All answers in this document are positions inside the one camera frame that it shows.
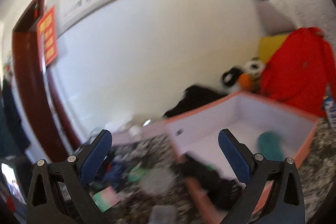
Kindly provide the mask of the panda plush toy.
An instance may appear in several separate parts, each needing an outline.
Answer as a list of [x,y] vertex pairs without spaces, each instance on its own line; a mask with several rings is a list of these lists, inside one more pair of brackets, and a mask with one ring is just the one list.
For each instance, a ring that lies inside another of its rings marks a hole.
[[265,64],[258,57],[252,58],[242,67],[232,67],[229,71],[222,74],[224,91],[228,94],[241,90],[259,93],[261,74],[264,68]]

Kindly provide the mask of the black cloth on bed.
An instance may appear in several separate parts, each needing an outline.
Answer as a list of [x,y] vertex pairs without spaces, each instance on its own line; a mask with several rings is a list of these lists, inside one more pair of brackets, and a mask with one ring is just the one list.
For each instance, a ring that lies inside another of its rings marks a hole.
[[205,106],[226,96],[228,96],[228,93],[218,92],[214,89],[200,85],[192,85],[184,90],[183,98],[176,104],[176,106],[167,110],[163,117],[175,117]]

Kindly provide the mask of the teal green pouch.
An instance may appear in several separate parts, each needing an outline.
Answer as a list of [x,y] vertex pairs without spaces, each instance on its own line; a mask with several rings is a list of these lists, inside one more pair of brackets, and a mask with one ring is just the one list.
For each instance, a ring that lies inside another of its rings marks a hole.
[[272,131],[266,131],[258,137],[257,147],[258,152],[267,160],[283,161],[285,159],[281,148],[281,139]]

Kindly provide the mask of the grey patterned blanket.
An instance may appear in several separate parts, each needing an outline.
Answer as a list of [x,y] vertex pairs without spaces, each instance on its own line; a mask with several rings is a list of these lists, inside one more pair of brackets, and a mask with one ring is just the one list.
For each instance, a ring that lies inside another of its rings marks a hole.
[[[177,223],[204,223],[186,188],[185,180],[177,171],[169,140],[165,134],[138,143],[114,147],[117,159],[126,165],[122,180],[117,185],[121,202],[103,212],[108,223],[148,223],[155,205],[172,205],[177,211]],[[134,167],[168,168],[175,183],[162,197],[147,197],[135,182],[126,176]],[[325,119],[320,119],[314,132],[310,153],[300,166],[305,218],[309,222],[326,199],[335,180],[335,132]]]

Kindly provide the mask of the red jacket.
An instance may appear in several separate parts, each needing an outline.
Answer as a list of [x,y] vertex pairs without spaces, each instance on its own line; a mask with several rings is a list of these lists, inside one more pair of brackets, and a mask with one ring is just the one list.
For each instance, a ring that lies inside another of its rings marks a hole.
[[335,58],[323,37],[316,27],[291,32],[262,71],[261,95],[325,118],[326,88],[335,98]]

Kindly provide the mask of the blue plush bird toy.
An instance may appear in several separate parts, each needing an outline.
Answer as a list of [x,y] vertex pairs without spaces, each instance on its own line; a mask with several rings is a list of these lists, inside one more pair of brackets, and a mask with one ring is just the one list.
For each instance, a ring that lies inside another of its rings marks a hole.
[[109,164],[109,168],[103,176],[102,181],[111,184],[117,184],[122,181],[123,174],[127,168],[126,162],[122,160],[112,160]]

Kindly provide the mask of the red door couplet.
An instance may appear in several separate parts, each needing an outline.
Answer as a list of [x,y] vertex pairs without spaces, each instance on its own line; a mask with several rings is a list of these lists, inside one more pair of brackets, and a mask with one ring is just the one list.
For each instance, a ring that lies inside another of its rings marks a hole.
[[37,25],[38,51],[41,68],[49,66],[58,55],[55,7],[52,6]]

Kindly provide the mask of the blue white carton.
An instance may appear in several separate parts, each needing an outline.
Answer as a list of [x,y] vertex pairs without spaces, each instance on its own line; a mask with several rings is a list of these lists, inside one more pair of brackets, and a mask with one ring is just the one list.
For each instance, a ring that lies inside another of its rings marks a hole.
[[336,131],[336,108],[335,102],[331,96],[324,96],[323,107],[331,129]]

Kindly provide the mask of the pink green card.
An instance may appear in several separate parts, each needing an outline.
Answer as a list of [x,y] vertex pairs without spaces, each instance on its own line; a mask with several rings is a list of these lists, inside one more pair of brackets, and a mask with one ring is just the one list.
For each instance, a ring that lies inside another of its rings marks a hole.
[[97,192],[92,198],[101,212],[107,211],[120,202],[119,196],[111,186]]

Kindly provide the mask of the green round toy case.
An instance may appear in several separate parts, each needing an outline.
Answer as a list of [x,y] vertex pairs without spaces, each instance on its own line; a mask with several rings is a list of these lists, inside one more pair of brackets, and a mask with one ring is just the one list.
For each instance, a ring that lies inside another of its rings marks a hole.
[[143,176],[147,174],[147,170],[139,166],[135,166],[127,175],[127,180],[129,182],[139,182]]

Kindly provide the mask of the black pouch with stripes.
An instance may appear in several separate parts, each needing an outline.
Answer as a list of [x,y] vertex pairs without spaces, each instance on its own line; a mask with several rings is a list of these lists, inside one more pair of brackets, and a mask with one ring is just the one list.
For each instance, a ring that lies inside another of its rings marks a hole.
[[243,187],[235,180],[222,178],[214,167],[198,161],[189,153],[183,157],[179,165],[183,176],[195,178],[218,209],[231,210],[241,197]]

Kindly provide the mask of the yellow pillow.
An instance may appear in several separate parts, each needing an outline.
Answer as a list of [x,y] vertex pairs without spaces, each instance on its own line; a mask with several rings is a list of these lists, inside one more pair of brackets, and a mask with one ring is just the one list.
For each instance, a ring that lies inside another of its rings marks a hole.
[[267,63],[273,54],[282,46],[289,34],[265,36],[259,41],[258,57],[263,63]]

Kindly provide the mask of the dark red door frame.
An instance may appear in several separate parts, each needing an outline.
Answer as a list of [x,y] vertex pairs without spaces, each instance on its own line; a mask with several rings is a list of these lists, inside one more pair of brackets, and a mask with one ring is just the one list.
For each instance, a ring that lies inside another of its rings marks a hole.
[[37,22],[45,12],[45,0],[32,0],[13,28],[12,54],[19,98],[28,123],[52,162],[65,160],[66,150],[49,108],[39,65]]

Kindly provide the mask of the pink cardboard box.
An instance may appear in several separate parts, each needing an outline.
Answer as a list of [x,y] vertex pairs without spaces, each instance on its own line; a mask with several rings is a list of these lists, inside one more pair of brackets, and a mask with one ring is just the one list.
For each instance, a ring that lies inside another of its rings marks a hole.
[[[280,102],[247,92],[236,92],[168,119],[165,128],[177,156],[190,152],[199,160],[212,164],[223,177],[237,179],[218,145],[220,131],[229,129],[253,154],[259,153],[258,137],[272,131],[281,139],[285,159],[292,158],[298,169],[310,151],[317,120],[315,115]],[[214,207],[195,179],[187,179],[186,184],[205,222],[222,223],[228,213],[221,213]],[[266,183],[257,204],[258,211],[253,214],[260,215],[271,185],[271,181]]]

